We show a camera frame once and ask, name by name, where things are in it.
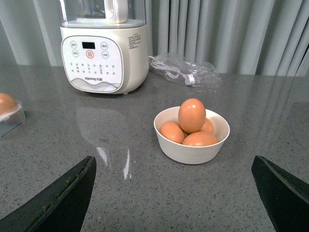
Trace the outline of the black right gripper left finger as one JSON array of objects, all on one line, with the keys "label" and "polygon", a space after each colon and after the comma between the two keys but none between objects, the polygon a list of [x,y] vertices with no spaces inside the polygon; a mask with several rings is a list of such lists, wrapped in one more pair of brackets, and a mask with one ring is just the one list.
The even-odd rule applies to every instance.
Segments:
[{"label": "black right gripper left finger", "polygon": [[1,219],[2,232],[79,232],[96,177],[88,156],[20,208]]}]

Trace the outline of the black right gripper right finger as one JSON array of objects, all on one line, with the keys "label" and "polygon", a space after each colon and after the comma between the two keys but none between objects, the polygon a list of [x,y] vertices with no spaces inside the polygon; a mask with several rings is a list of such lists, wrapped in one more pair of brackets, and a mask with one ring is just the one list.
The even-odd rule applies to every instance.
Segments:
[{"label": "black right gripper right finger", "polygon": [[253,178],[277,232],[309,230],[309,185],[262,156],[255,156]]}]

